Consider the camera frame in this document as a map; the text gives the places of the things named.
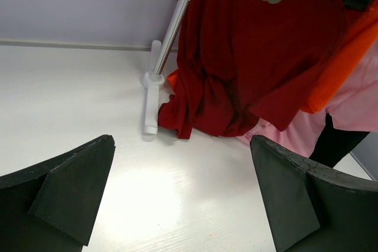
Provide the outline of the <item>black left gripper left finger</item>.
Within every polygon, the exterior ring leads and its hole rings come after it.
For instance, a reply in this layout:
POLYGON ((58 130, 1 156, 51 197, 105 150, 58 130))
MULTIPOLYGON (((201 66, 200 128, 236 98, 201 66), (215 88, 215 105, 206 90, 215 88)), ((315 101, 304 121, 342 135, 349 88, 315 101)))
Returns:
POLYGON ((115 154, 111 135, 1 177, 1 251, 88 246, 115 154))

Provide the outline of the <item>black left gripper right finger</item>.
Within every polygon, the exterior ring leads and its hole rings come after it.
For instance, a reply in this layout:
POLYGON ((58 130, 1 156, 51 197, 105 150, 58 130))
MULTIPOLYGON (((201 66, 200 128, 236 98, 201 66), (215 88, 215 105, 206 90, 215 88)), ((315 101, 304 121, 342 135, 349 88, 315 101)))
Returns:
POLYGON ((276 251, 377 251, 377 182, 250 141, 276 251))

